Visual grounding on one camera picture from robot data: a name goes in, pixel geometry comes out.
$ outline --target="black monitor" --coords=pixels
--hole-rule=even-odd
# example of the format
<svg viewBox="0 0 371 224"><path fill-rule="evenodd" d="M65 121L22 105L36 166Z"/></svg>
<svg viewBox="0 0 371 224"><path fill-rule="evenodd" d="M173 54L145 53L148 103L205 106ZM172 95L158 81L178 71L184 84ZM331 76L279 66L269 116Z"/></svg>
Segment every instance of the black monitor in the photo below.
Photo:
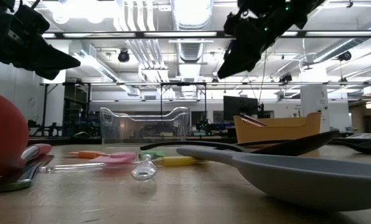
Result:
<svg viewBox="0 0 371 224"><path fill-rule="evenodd" d="M224 96L224 120L232 121L234 116L258 114L259 102L254 98Z"/></svg>

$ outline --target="orange tray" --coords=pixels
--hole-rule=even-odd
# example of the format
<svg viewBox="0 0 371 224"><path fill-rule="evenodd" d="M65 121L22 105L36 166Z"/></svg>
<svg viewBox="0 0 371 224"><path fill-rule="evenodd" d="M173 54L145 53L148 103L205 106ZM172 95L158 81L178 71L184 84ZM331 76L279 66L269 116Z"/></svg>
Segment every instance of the orange tray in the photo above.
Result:
<svg viewBox="0 0 371 224"><path fill-rule="evenodd" d="M238 143L298 139L319 134L321 113L310 113L305 118L270 118L259 120L267 126L255 126L240 116L234 116Z"/></svg>

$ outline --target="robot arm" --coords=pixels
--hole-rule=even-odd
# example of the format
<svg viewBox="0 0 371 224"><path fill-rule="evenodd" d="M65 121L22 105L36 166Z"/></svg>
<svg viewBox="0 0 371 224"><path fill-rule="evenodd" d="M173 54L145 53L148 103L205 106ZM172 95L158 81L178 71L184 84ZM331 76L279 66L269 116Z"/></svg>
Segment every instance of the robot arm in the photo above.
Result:
<svg viewBox="0 0 371 224"><path fill-rule="evenodd" d="M302 29L308 21L308 14L324 1L238 0L238 13L230 13L224 25L224 32L233 35L235 40L217 72L218 77L226 78L245 70L253 70L261 59L261 53L292 25ZM255 16L242 18L248 11Z"/></svg>
<svg viewBox="0 0 371 224"><path fill-rule="evenodd" d="M35 71L53 80L60 70L80 66L80 62L53 48L42 37L50 24L32 7L20 6L14 15L15 0L0 0L0 62Z"/></svg>

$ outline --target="clear plastic container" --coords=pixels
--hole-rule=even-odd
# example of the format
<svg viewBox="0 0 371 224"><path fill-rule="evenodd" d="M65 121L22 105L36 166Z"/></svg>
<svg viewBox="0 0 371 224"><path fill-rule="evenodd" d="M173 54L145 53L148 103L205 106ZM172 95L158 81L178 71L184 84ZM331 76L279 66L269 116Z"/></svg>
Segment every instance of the clear plastic container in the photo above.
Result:
<svg viewBox="0 0 371 224"><path fill-rule="evenodd" d="M128 115L100 108L103 146L184 141L190 131L190 111L174 108L165 115Z"/></svg>

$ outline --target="red ball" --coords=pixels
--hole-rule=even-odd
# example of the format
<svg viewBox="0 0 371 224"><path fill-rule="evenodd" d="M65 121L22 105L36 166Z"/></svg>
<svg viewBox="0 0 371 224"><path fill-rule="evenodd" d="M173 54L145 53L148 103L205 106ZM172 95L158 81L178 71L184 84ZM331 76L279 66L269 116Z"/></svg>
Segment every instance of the red ball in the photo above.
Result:
<svg viewBox="0 0 371 224"><path fill-rule="evenodd" d="M20 157L28 138L25 117L13 103L0 95L0 175L23 165Z"/></svg>

